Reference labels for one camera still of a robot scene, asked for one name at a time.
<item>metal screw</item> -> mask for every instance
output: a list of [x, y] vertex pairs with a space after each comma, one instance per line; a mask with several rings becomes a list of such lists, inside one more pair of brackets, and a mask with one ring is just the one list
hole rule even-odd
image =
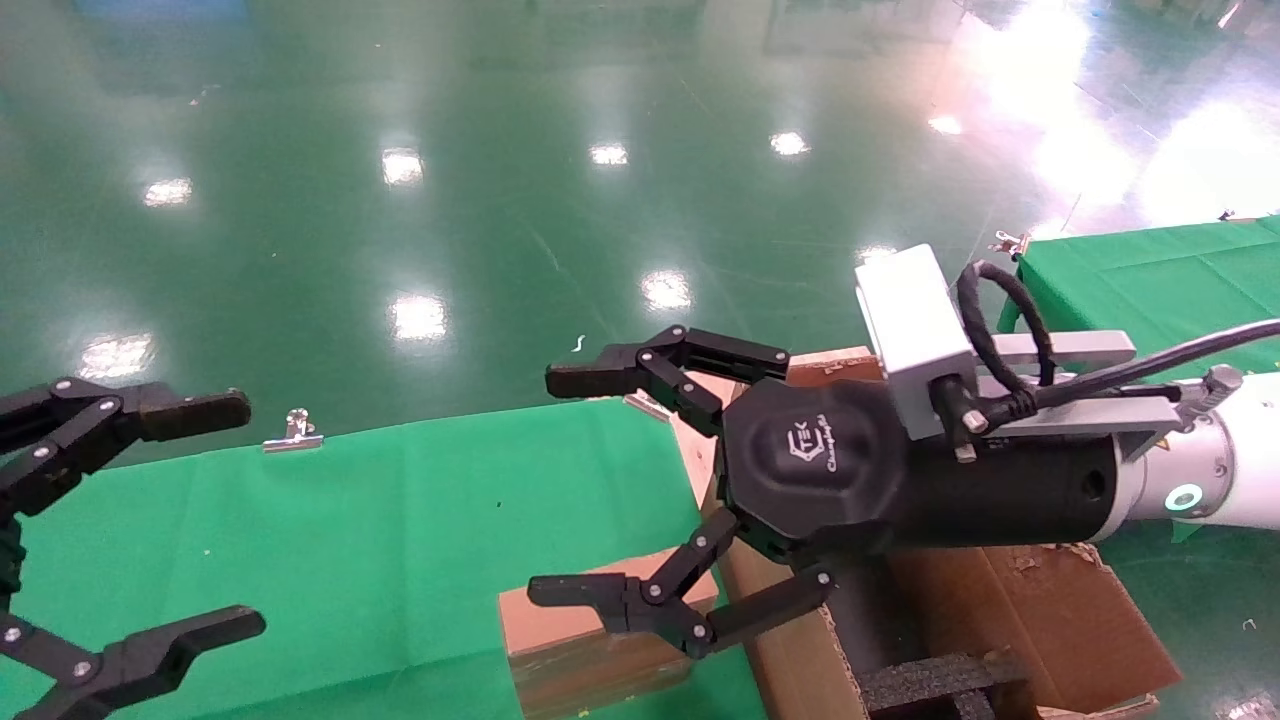
[[970, 410], [960, 416], [960, 421], [970, 433], [982, 433], [987, 430], [987, 416], [982, 414], [980, 410]]

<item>black cable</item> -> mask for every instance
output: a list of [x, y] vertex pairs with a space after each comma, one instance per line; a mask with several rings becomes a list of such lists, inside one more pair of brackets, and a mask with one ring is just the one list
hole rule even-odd
[[987, 329], [987, 320], [982, 316], [982, 305], [978, 300], [979, 278], [998, 284], [1027, 319], [1027, 327], [1030, 329], [1032, 340], [1036, 342], [1036, 356], [1039, 363], [1039, 386], [1042, 388], [1052, 386], [1055, 370], [1052, 357], [1053, 341], [1050, 338], [1048, 328], [1044, 327], [1044, 320], [1041, 318], [1039, 310], [1036, 309], [1036, 301], [1032, 300], [1027, 286], [1016, 277], [984, 260], [978, 260], [966, 266], [960, 273], [960, 279], [956, 281], [956, 306], [960, 310], [960, 323], [964, 325], [964, 333], [968, 336], [969, 343], [973, 345], [974, 352], [978, 354], [978, 359], [982, 360], [982, 364], [991, 370], [992, 377], [1000, 384], [1005, 386], [1005, 389], [1010, 393], [1030, 393], [1032, 388], [1000, 357], [1000, 352], [996, 350], [996, 341], [991, 337], [991, 331]]
[[1042, 387], [1036, 391], [1036, 405], [1037, 407], [1066, 405], [1068, 402], [1074, 402], [1125, 383], [1140, 380], [1156, 373], [1164, 373], [1165, 370], [1190, 363], [1192, 360], [1199, 360], [1215, 352], [1275, 336], [1280, 336], [1280, 318], [1207, 334], [1181, 345], [1175, 345], [1155, 355], [1148, 355], [1147, 357], [1138, 357], [1128, 363], [1112, 365], [1111, 368], [1076, 375], [1053, 387]]

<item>metal clip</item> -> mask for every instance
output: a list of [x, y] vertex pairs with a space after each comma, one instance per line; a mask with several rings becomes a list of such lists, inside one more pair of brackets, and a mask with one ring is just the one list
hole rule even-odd
[[315, 434], [316, 427], [307, 421], [305, 407], [289, 410], [284, 416], [284, 437], [262, 443], [262, 452], [285, 452], [289, 450], [310, 450], [324, 445], [324, 436]]

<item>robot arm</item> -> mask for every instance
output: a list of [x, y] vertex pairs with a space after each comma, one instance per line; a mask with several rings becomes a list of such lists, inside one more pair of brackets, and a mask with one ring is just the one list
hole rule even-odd
[[[1215, 368], [1202, 383], [1121, 386], [1176, 354], [1153, 356], [1151, 370], [1152, 359], [1134, 360], [1117, 332], [987, 334], [970, 343], [927, 246], [859, 268], [858, 281], [883, 383], [792, 387], [781, 379], [787, 352], [678, 325], [646, 343], [609, 346], [589, 366], [549, 368], [553, 396], [646, 389], [718, 437], [724, 510], [652, 578], [532, 578], [530, 600], [590, 606], [611, 632], [653, 632], [701, 657], [822, 605], [831, 588], [823, 559], [1096, 541], [1126, 519], [1280, 524], [1280, 512], [1257, 507], [1258, 498], [1280, 495], [1270, 482], [1280, 450], [1258, 442], [1261, 432], [1235, 429], [1262, 427], [1258, 415], [1271, 401], [1258, 398], [1280, 395], [1280, 383]], [[1280, 323], [1254, 334], [1277, 331]], [[979, 375], [979, 359], [993, 356], [1007, 365], [1038, 361], [1041, 386]], [[1052, 363], [1111, 375], [1053, 384]], [[750, 387], [721, 407], [681, 366]], [[1048, 388], [1055, 392], [1042, 396]], [[1239, 388], [1247, 389], [1233, 396]], [[681, 588], [733, 538], [797, 574], [701, 618], [684, 605]]]

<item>black robotic finger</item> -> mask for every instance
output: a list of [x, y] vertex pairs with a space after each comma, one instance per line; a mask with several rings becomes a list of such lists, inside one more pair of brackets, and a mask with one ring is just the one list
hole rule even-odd
[[14, 720], [101, 720], [178, 689], [200, 655], [264, 630], [257, 611], [233, 606], [134, 633], [81, 659], [69, 682], [59, 682]]

